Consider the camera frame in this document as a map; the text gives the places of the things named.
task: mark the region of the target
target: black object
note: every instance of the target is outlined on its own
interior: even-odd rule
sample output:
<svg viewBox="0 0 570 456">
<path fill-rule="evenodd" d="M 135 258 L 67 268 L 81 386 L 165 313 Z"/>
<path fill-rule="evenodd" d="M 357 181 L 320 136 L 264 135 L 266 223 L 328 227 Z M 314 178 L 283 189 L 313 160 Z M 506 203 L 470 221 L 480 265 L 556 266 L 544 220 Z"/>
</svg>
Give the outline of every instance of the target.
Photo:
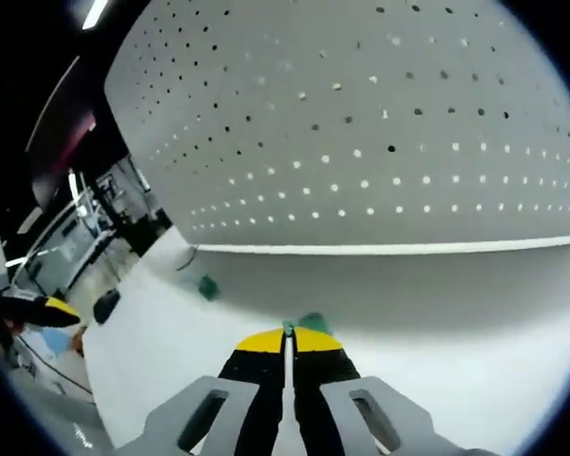
<svg viewBox="0 0 570 456">
<path fill-rule="evenodd" d="M 279 352 L 236 349 L 224 364 L 219 378 L 259 386 L 240 430 L 235 456 L 273 454 L 278 424 L 283 418 L 285 334 L 281 336 Z"/>
<path fill-rule="evenodd" d="M 120 299 L 121 294 L 116 289 L 110 290 L 100 297 L 93 306 L 93 316 L 95 317 L 95 321 L 100 325 L 103 325 L 112 315 L 112 311 L 114 311 L 114 308 Z"/>
<path fill-rule="evenodd" d="M 344 350 L 299 351 L 294 332 L 294 410 L 309 456 L 344 455 L 340 433 L 321 385 L 360 378 Z"/>
<path fill-rule="evenodd" d="M 51 328 L 65 328 L 80 323 L 80 317 L 73 310 L 63 308 L 65 303 L 61 308 L 50 303 L 51 298 L 47 296 L 28 300 L 0 295 L 0 316 L 14 324 L 30 323 Z"/>
</svg>

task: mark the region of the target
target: green object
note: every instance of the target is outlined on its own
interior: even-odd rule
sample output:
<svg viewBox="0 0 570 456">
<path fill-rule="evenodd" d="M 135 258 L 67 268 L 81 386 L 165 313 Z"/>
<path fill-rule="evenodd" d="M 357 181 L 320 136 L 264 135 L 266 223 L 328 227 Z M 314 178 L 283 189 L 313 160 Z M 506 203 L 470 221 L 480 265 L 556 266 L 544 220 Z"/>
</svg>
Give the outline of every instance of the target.
<svg viewBox="0 0 570 456">
<path fill-rule="evenodd" d="M 209 275 L 204 275 L 199 281 L 199 293 L 208 301 L 212 301 L 219 295 L 219 287 Z"/>
<path fill-rule="evenodd" d="M 285 332 L 285 337 L 291 337 L 294 335 L 294 326 L 295 323 L 293 321 L 285 320 L 283 322 L 283 331 Z"/>
<path fill-rule="evenodd" d="M 327 326 L 327 321 L 325 321 L 323 315 L 318 312 L 307 313 L 297 320 L 296 326 L 317 331 L 319 333 L 325 333 L 327 335 L 333 335 L 329 326 Z"/>
</svg>

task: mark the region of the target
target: black cable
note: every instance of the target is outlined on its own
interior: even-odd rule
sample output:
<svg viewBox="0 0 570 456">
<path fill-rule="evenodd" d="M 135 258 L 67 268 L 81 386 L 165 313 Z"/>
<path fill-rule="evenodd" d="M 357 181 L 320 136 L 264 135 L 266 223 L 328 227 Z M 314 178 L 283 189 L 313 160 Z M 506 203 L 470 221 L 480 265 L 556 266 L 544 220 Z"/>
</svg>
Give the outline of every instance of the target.
<svg viewBox="0 0 570 456">
<path fill-rule="evenodd" d="M 199 249 L 198 245 L 196 247 L 192 247 L 192 256 L 190 256 L 190 259 L 186 261 L 186 263 L 183 266 L 180 266 L 176 271 L 183 271 L 188 266 L 190 266 L 190 264 L 192 264 L 192 261 L 194 261 L 194 257 L 197 255 L 198 249 Z"/>
<path fill-rule="evenodd" d="M 93 393 L 91 392 L 90 389 L 83 387 L 83 386 L 82 386 L 80 383 L 78 383 L 77 381 L 72 380 L 72 379 L 69 378 L 67 375 L 65 375 L 65 374 L 59 372 L 58 370 L 56 370 L 55 368 L 53 368 L 47 361 L 45 361 L 45 360 L 43 359 L 42 356 L 40 356 L 40 355 L 38 354 L 38 352 L 37 352 L 35 349 L 33 349 L 33 348 L 29 345 L 29 343 L 26 341 L 26 339 L 24 339 L 22 336 L 18 336 L 18 339 L 19 339 L 21 342 L 23 342 L 23 344 L 28 348 L 28 350 L 29 350 L 30 352 L 32 352 L 32 353 L 34 354 L 34 356 L 36 356 L 36 357 L 40 360 L 40 362 L 41 362 L 42 364 L 44 364 L 45 366 L 47 366 L 49 369 L 51 369 L 53 372 L 55 372 L 55 373 L 56 373 L 57 375 L 59 375 L 60 377 L 65 378 L 68 382 L 72 383 L 73 385 L 76 385 L 76 386 L 77 386 L 78 388 L 80 388 L 81 390 L 84 390 L 84 391 L 88 392 L 91 396 L 93 395 Z"/>
</svg>

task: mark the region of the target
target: black ceiling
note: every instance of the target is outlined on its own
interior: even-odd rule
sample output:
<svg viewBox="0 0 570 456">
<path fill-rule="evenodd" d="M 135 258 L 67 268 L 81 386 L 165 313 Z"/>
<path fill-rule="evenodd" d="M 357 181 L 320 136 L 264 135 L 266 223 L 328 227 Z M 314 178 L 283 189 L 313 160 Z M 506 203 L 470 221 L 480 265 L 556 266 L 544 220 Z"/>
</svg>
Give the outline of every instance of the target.
<svg viewBox="0 0 570 456">
<path fill-rule="evenodd" d="M 0 233 L 9 243 L 19 238 L 14 233 L 36 205 L 24 153 L 29 136 L 52 90 L 77 55 L 89 68 L 90 102 L 99 111 L 98 121 L 103 120 L 93 132 L 93 141 L 85 142 L 93 144 L 88 154 L 102 149 L 102 160 L 81 164 L 89 168 L 96 162 L 105 167 L 115 152 L 118 156 L 124 151 L 102 86 L 120 42 L 147 0 L 110 0 L 98 26 L 88 31 L 82 31 L 81 18 L 71 13 L 81 3 L 88 8 L 92 2 L 0 2 Z M 66 201 L 57 198 L 53 205 Z M 52 209 L 48 218 L 55 212 Z M 43 224 L 41 220 L 30 234 L 37 234 Z"/>
<path fill-rule="evenodd" d="M 91 157 L 93 151 L 97 155 L 81 165 L 92 168 L 92 163 L 99 163 L 97 159 L 106 156 L 105 151 L 116 150 L 117 155 L 124 152 L 105 103 L 103 81 L 120 42 L 148 0 L 110 0 L 98 26 L 86 32 L 81 31 L 80 17 L 74 18 L 70 13 L 81 1 L 87 0 L 0 2 L 0 232 L 3 237 L 12 237 L 35 206 L 24 150 L 48 96 L 77 55 L 81 55 L 90 69 L 89 93 L 93 94 L 98 119 L 94 138 L 85 141 L 84 156 Z M 570 9 L 558 8 L 552 2 L 505 3 L 543 43 L 570 85 Z"/>
</svg>

